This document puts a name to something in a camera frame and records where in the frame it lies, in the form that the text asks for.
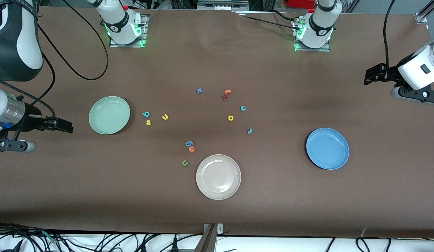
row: white floor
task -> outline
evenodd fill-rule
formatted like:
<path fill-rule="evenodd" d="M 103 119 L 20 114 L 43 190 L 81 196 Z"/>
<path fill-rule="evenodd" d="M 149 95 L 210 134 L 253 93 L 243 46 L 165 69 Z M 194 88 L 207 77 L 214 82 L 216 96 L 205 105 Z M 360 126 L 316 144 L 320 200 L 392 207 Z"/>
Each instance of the white floor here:
<path fill-rule="evenodd" d="M 114 239 L 108 244 L 103 251 L 109 251 L 117 242 L 128 236 L 127 234 Z M 90 247 L 94 249 L 97 244 L 103 239 L 101 234 L 68 234 L 63 235 L 64 238 L 70 239 L 72 242 Z M 163 247 L 172 243 L 174 235 L 164 234 L 157 236 L 147 244 L 147 252 L 160 252 Z M 179 249 L 194 249 L 198 244 L 201 236 L 194 236 L 178 242 Z M 137 239 L 129 238 L 122 242 L 118 247 L 123 252 L 134 252 L 137 245 L 141 243 L 144 235 L 137 235 Z M 6 237 L 0 240 L 0 251 L 13 249 L 13 247 L 21 240 L 21 238 Z M 325 252 L 331 238 L 273 238 L 273 237 L 218 237 L 216 252 L 227 252 L 232 249 L 235 252 Z M 371 252 L 384 252 L 388 244 L 386 239 L 365 239 Z M 364 251 L 367 251 L 364 245 L 360 242 L 360 246 Z M 59 251 L 55 244 L 51 244 L 51 251 Z M 87 252 L 86 249 L 71 246 L 73 252 Z M 20 252 L 33 252 L 33 247 L 29 241 L 24 241 Z M 356 239 L 335 239 L 330 252 L 361 252 L 356 246 Z M 389 252 L 434 252 L 434 241 L 427 240 L 406 240 L 393 239 Z"/>

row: metal mounting plate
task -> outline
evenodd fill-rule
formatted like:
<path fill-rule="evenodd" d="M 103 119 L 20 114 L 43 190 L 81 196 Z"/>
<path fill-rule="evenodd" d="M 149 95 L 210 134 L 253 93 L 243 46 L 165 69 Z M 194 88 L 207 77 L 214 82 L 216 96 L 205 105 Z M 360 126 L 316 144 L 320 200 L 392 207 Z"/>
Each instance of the metal mounting plate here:
<path fill-rule="evenodd" d="M 147 40 L 147 32 L 148 32 L 148 21 L 150 20 L 149 15 L 142 15 L 141 14 L 141 36 L 137 39 L 135 39 L 132 43 L 121 45 L 116 42 L 114 42 L 112 39 L 110 39 L 110 47 L 123 47 L 123 48 L 141 48 L 145 47 L 145 42 Z"/>
<path fill-rule="evenodd" d="M 203 228 L 203 232 L 206 231 L 206 228 L 208 227 L 208 223 L 205 223 L 204 228 Z M 223 233 L 223 223 L 218 223 L 217 224 L 217 234 L 221 235 Z"/>
<path fill-rule="evenodd" d="M 292 23 L 292 27 L 302 27 L 302 22 L 296 22 L 296 21 L 291 21 Z M 294 49 L 295 51 L 325 51 L 325 52 L 329 52 L 330 51 L 330 46 L 329 46 L 329 41 L 326 42 L 326 44 L 320 48 L 309 48 L 307 46 L 305 46 L 298 38 L 298 33 L 300 31 L 299 30 L 293 30 L 293 40 L 294 40 Z"/>

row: blue plate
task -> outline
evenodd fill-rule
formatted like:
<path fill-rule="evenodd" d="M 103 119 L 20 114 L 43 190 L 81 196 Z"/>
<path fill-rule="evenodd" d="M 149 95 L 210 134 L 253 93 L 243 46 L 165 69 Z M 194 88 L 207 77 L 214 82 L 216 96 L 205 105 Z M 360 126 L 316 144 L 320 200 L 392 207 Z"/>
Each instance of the blue plate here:
<path fill-rule="evenodd" d="M 338 131 L 329 128 L 315 129 L 307 138 L 307 154 L 317 166 L 335 170 L 348 161 L 349 146 Z"/>

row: plate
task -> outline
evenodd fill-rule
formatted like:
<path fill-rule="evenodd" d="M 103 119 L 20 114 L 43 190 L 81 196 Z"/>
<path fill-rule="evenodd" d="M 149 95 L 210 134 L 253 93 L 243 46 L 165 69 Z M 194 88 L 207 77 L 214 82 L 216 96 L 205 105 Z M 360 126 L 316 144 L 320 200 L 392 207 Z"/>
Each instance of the plate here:
<path fill-rule="evenodd" d="M 198 188 L 209 199 L 216 201 L 233 196 L 240 186 L 241 173 L 236 161 L 226 155 L 208 156 L 198 166 Z"/>
<path fill-rule="evenodd" d="M 342 167 L 349 157 L 345 137 L 329 128 L 315 129 L 307 138 L 306 149 L 313 163 L 328 170 Z"/>
<path fill-rule="evenodd" d="M 89 111 L 89 125 L 100 134 L 115 134 L 130 119 L 128 103 L 117 96 L 108 96 L 98 100 Z"/>

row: red object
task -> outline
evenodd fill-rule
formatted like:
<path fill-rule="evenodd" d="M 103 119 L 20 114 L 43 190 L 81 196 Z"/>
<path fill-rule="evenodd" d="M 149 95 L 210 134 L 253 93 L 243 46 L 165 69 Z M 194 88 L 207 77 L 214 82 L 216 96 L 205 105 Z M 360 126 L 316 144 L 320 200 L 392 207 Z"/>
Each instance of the red object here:
<path fill-rule="evenodd" d="M 315 6 L 315 0 L 289 0 L 289 7 L 311 9 Z"/>

